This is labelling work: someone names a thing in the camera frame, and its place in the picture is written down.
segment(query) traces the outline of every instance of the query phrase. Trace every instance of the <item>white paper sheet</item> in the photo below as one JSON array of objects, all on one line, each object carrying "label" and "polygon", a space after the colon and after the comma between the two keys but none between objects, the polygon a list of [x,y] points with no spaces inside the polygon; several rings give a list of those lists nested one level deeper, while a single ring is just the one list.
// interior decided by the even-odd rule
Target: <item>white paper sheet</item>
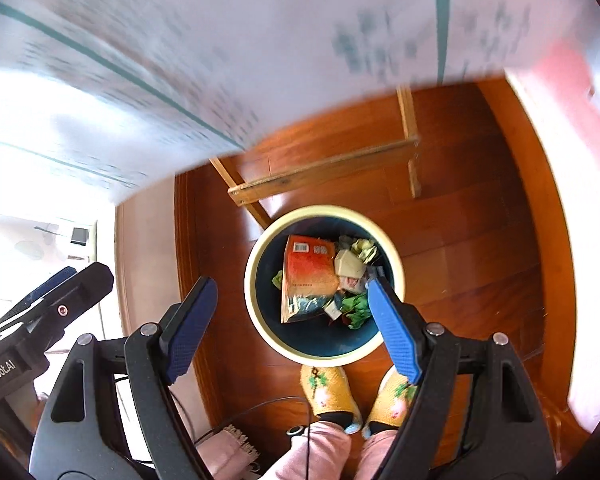
[{"label": "white paper sheet", "polygon": [[533,63],[587,0],[0,0],[0,212],[88,215],[400,84]]}]

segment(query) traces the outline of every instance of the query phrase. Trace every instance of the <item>orange plastic package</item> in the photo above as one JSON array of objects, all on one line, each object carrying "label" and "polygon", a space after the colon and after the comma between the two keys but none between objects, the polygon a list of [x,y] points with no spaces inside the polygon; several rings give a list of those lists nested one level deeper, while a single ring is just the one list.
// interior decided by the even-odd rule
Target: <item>orange plastic package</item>
[{"label": "orange plastic package", "polygon": [[333,269],[333,242],[291,235],[286,241],[280,322],[300,321],[323,312],[340,282]]}]

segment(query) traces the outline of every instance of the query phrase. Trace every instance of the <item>wooden easel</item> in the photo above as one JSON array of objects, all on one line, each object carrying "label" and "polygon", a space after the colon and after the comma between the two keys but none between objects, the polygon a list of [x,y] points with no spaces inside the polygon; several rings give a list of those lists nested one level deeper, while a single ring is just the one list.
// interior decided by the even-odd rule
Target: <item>wooden easel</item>
[{"label": "wooden easel", "polygon": [[420,195],[420,183],[413,158],[418,147],[418,129],[413,109],[413,97],[407,88],[396,91],[404,139],[389,144],[364,148],[355,152],[331,156],[292,170],[245,182],[230,158],[212,158],[211,164],[224,179],[227,193],[237,206],[245,208],[266,229],[273,220],[260,204],[260,200],[304,186],[316,186],[334,178],[357,171],[374,170],[383,166],[407,161],[411,195]]}]

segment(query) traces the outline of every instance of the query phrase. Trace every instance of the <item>trash can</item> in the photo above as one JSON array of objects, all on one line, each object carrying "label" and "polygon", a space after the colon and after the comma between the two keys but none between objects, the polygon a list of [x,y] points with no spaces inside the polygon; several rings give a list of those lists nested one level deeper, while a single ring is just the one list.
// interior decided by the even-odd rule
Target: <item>trash can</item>
[{"label": "trash can", "polygon": [[249,256],[244,295],[249,315],[262,338],[292,361],[311,366],[342,366],[369,355],[382,344],[373,319],[358,330],[344,323],[328,323],[326,316],[280,323],[281,292],[271,279],[282,269],[289,235],[337,240],[340,235],[371,238],[379,250],[379,264],[399,298],[404,298],[402,261],[389,237],[364,215],[333,205],[296,209],[264,231]]}]

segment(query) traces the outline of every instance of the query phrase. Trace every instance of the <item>yellow rim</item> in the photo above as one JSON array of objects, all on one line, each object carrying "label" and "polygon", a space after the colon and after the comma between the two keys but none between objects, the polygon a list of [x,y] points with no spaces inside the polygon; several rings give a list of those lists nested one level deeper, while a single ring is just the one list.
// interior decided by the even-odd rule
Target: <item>yellow rim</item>
[{"label": "yellow rim", "polygon": [[247,303],[249,316],[262,338],[284,357],[309,366],[344,366],[368,356],[373,350],[378,348],[382,344],[381,333],[378,332],[360,348],[356,348],[347,354],[335,357],[311,356],[291,348],[291,346],[286,345],[277,338],[265,323],[256,300],[256,269],[258,268],[265,247],[280,231],[289,225],[294,224],[299,220],[316,216],[341,218],[359,225],[367,231],[373,240],[382,247],[384,254],[389,260],[389,265],[391,266],[392,274],[394,276],[395,293],[398,298],[401,300],[404,299],[404,269],[402,268],[402,260],[390,238],[378,227],[378,225],[364,215],[352,211],[351,209],[334,205],[311,205],[301,207],[300,209],[296,209],[295,211],[282,216],[263,232],[262,236],[251,250],[251,254],[247,261],[247,268],[244,273],[244,299]]}]

